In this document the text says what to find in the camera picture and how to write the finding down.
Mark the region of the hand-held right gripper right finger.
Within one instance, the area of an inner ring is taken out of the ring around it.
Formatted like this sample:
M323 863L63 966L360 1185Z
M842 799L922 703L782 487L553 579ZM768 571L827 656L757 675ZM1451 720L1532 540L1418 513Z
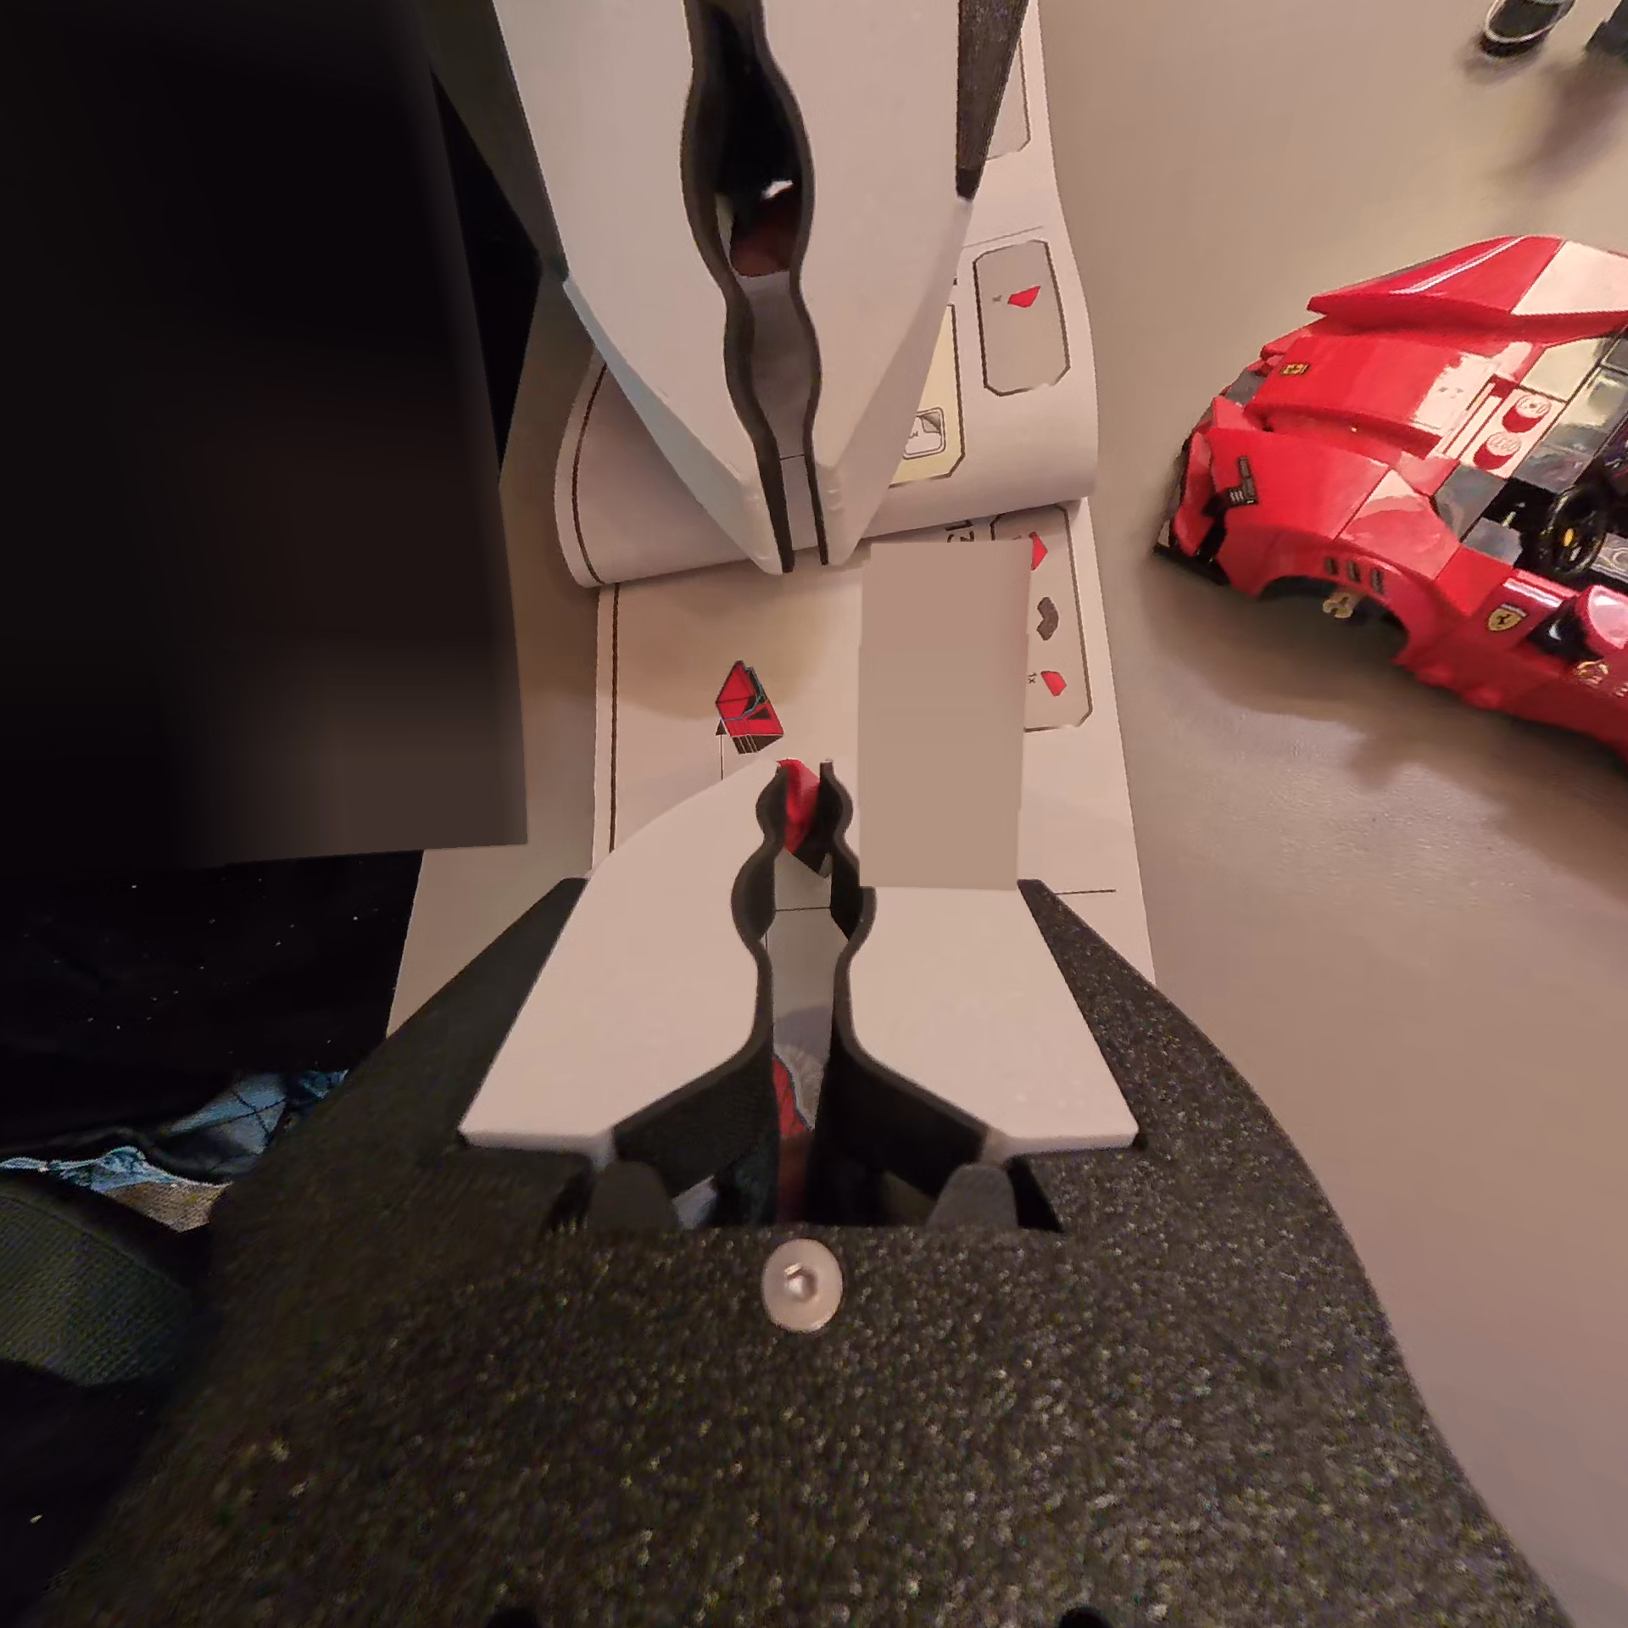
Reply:
M1011 1162L1127 1148L1137 1123L1017 887L861 881L858 772L819 767L830 986L819 1150Z

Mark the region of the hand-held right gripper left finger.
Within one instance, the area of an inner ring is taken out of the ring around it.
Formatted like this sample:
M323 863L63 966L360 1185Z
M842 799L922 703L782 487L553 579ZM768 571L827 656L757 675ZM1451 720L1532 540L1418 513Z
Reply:
M644 825L584 881L460 1119L478 1148L732 1166L778 1127L780 768Z

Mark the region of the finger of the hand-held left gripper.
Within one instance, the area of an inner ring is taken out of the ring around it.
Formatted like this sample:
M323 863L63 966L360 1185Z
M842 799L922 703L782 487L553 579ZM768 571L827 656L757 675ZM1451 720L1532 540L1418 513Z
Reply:
M703 5L493 7L563 290L662 460L743 559L786 575L778 447L708 189L718 61Z
M718 5L730 389L768 553L842 565L900 460L966 235L960 5Z

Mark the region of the small red lego piece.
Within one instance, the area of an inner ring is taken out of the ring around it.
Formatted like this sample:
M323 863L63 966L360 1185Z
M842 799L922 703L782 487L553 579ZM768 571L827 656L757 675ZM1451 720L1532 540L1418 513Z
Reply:
M776 763L782 782L782 850L813 875L823 875L838 805L827 790L825 767L813 768L801 761Z

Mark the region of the lego instruction booklet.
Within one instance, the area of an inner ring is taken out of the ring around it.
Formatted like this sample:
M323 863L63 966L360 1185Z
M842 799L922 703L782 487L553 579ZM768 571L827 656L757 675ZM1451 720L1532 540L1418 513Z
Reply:
M1150 980L1086 503L1096 468L1090 327L1028 5L922 396L867 538L1028 546L1018 875ZM716 706L736 666L765 685L778 755L852 753L863 553L842 567L801 555L786 579L745 563L596 356L561 439L555 530L571 577L596 590L594 861L747 763Z

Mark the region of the red lego sports car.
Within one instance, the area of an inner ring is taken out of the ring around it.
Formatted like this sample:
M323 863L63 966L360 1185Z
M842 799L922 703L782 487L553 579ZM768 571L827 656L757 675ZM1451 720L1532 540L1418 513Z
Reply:
M1625 755L1625 257L1495 237L1307 303L1214 396L1156 551L1381 621L1468 706Z

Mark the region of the blue patterned cloth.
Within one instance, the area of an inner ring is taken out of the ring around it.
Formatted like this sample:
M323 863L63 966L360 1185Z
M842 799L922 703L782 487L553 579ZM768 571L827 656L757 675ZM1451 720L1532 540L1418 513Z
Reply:
M73 1162L67 1181L110 1195L137 1187L222 1189L319 1106L348 1071L259 1073L235 1079L201 1110Z

